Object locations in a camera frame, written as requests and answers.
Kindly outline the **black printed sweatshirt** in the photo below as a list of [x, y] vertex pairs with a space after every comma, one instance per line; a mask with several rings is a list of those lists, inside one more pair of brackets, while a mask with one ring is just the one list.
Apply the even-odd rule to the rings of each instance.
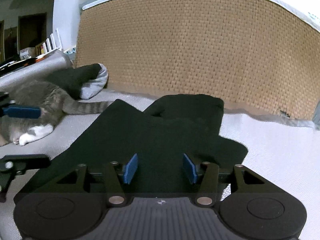
[[224, 103], [209, 95], [167, 95], [139, 111], [122, 100], [112, 103], [52, 164], [35, 175], [14, 197], [28, 193], [78, 164], [99, 167], [138, 156], [132, 193], [194, 192], [182, 168], [184, 154], [232, 168], [242, 163], [247, 148], [219, 135]]

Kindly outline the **grey tabby cat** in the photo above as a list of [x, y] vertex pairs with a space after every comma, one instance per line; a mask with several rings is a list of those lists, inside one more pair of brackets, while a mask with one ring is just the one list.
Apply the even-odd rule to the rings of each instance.
[[1, 146], [9, 143], [24, 146], [40, 140], [52, 133], [65, 115], [100, 114], [112, 103], [76, 101], [58, 85], [44, 80], [26, 82], [9, 93], [18, 105], [38, 107], [41, 116], [37, 119], [1, 117]]

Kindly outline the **cluttered side desk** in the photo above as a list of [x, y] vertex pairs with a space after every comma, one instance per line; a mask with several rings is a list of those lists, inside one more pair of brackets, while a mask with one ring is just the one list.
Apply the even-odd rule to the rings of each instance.
[[72, 68], [69, 56], [60, 50], [44, 55], [40, 61], [30, 58], [13, 63], [13, 71], [1, 76], [1, 91], [12, 90], [27, 81], [42, 79], [49, 74], [66, 68]]

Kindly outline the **white router with antennas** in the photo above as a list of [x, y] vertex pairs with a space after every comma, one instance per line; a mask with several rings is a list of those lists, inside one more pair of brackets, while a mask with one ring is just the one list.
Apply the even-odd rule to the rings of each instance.
[[41, 54], [48, 54], [52, 51], [63, 51], [61, 37], [58, 29], [55, 29], [53, 33], [41, 44]]

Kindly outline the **black grey folded garment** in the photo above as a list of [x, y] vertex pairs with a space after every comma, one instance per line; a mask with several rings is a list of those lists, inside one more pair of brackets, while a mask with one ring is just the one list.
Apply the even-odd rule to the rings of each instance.
[[74, 100], [88, 100], [105, 87], [108, 71], [103, 64], [95, 63], [79, 68], [60, 69], [44, 79], [64, 89]]

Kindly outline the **grey patterned bed sheet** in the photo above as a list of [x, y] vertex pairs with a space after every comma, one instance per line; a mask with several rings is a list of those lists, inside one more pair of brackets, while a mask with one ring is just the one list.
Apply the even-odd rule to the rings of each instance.
[[315, 111], [313, 113], [312, 122], [317, 130], [320, 129], [320, 101], [317, 103]]

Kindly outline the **woven tan upright mattress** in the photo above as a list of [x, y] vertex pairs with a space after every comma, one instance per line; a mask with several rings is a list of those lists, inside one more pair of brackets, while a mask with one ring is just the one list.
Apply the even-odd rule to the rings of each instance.
[[310, 120], [319, 101], [319, 24], [280, 0], [98, 0], [82, 9], [75, 65], [109, 87], [209, 94]]

